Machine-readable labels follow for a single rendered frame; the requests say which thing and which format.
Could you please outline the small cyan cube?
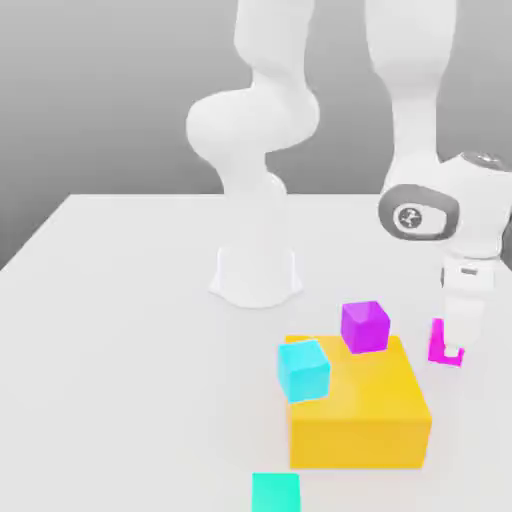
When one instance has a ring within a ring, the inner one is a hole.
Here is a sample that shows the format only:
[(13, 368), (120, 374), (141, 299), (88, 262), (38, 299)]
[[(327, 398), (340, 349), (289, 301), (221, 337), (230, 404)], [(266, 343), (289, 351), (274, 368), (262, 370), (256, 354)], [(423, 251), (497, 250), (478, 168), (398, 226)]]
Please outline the small cyan cube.
[(329, 394), (331, 365), (317, 339), (281, 344), (277, 375), (289, 404), (322, 399)]

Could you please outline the small magenta cube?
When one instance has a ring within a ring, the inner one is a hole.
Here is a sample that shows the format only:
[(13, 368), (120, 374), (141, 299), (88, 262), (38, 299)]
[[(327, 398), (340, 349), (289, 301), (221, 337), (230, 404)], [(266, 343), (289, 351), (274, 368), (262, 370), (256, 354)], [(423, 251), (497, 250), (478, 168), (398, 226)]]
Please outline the small magenta cube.
[(460, 349), (456, 356), (448, 357), (445, 355), (444, 321), (441, 318), (434, 318), (429, 337), (428, 360), (442, 365), (460, 367), (463, 356), (463, 349)]

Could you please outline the large yellow box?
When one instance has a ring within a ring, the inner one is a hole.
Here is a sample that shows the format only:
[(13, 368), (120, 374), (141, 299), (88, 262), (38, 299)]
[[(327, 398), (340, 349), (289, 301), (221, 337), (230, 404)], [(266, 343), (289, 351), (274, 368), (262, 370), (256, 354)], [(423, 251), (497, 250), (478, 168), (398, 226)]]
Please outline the large yellow box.
[(329, 395), (289, 405), (293, 469), (418, 469), (432, 416), (401, 340), (354, 355), (339, 336), (316, 338), (331, 365)]

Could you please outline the small purple cube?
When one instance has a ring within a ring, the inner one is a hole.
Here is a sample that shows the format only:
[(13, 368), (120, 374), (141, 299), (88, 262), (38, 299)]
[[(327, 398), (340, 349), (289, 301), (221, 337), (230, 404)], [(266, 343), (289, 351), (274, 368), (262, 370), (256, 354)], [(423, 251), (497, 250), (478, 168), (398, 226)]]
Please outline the small purple cube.
[(377, 301), (342, 306), (341, 337), (352, 354), (387, 349), (391, 320)]

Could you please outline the small teal cube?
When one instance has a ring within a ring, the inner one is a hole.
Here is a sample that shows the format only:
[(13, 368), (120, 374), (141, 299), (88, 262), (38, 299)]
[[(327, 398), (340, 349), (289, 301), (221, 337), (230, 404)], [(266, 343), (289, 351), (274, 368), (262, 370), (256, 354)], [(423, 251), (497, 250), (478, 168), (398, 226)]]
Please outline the small teal cube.
[(301, 512), (299, 475), (254, 473), (251, 512)]

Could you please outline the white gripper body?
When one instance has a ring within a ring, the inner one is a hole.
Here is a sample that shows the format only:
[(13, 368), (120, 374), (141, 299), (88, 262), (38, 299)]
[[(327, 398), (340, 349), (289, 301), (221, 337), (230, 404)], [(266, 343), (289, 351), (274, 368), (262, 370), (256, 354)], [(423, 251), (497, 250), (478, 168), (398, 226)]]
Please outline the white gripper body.
[(444, 298), (444, 342), (470, 347), (480, 337), (486, 302), (481, 298), (447, 295)]

